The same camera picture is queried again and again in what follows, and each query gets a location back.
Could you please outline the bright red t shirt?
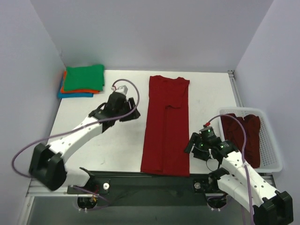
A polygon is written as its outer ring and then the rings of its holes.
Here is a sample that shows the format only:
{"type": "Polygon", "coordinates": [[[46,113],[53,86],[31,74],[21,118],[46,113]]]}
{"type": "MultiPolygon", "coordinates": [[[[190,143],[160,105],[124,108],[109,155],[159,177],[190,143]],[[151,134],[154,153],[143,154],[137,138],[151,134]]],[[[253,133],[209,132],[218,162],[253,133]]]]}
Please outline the bright red t shirt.
{"type": "Polygon", "coordinates": [[[151,76],[141,172],[188,177],[189,81],[151,76]]]}

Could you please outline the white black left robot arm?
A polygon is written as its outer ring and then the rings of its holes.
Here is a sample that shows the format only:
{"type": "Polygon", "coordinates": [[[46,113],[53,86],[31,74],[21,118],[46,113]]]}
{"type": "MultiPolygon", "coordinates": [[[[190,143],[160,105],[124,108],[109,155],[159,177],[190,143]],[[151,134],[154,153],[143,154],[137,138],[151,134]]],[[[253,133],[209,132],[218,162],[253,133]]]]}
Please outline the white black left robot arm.
{"type": "Polygon", "coordinates": [[[104,133],[116,121],[125,122],[140,117],[134,99],[122,92],[113,92],[106,103],[102,103],[62,138],[50,144],[35,146],[29,173],[49,190],[55,191],[63,185],[78,186],[84,193],[95,187],[93,174],[87,169],[67,169],[69,158],[92,138],[104,133]]]}

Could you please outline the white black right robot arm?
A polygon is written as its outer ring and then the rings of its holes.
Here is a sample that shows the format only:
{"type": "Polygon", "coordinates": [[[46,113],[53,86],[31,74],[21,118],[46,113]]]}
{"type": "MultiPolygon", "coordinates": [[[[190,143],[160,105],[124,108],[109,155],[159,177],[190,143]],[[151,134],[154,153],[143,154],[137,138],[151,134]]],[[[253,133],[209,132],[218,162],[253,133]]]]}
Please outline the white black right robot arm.
{"type": "Polygon", "coordinates": [[[184,152],[203,161],[218,161],[218,168],[194,189],[205,194],[221,191],[229,195],[252,215],[255,225],[289,225],[293,222],[292,197],[269,184],[243,159],[241,151],[231,141],[222,141],[212,127],[193,133],[184,152]]]}

